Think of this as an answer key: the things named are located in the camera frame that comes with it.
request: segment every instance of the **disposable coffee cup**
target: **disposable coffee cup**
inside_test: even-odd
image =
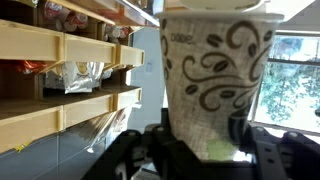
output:
[[[157,16],[173,135],[200,159],[232,160],[283,15]]]

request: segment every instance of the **wall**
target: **wall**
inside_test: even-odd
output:
[[[289,21],[282,23],[280,30],[320,31],[320,0],[310,4]]]
[[[89,143],[72,129],[33,143],[21,153],[0,154],[1,180],[79,180],[105,150],[105,141],[88,153]]]
[[[141,108],[133,108],[128,128],[143,131],[145,126],[160,123],[164,96],[164,78],[159,31],[143,28],[134,33],[133,47],[145,50],[145,62],[131,71],[131,85],[142,87]]]

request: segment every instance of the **shelf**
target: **shelf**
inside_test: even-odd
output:
[[[106,64],[104,70],[115,68],[121,65],[130,65],[130,67],[141,66],[144,63],[144,51],[123,45],[117,45],[116,60],[111,64]]]
[[[44,102],[63,105],[64,128],[113,111],[113,93],[67,94],[45,97]]]
[[[104,84],[101,91],[113,94],[113,111],[118,111],[141,101],[142,88],[140,87]]]
[[[116,45],[65,34],[65,60],[111,63],[116,58]]]
[[[0,59],[58,62],[64,59],[63,33],[0,20]]]
[[[148,25],[159,26],[159,22],[149,15],[142,8],[134,4],[134,1],[123,0],[50,0],[66,8],[84,13],[92,18],[108,24],[116,25]],[[156,0],[154,3],[158,8],[163,9],[163,0]]]
[[[62,106],[10,99],[0,107],[0,152],[63,130]]]

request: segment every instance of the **window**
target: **window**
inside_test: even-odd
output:
[[[252,109],[253,123],[320,134],[319,50],[320,36],[276,36]]]

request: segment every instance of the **black metal bracket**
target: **black metal bracket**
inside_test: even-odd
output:
[[[163,180],[320,179],[320,145],[303,134],[288,132],[277,138],[263,127],[248,126],[240,150],[253,154],[255,162],[204,162],[171,134],[167,109],[162,115],[161,126],[149,125],[143,135],[121,133],[83,179],[130,179],[149,162]]]

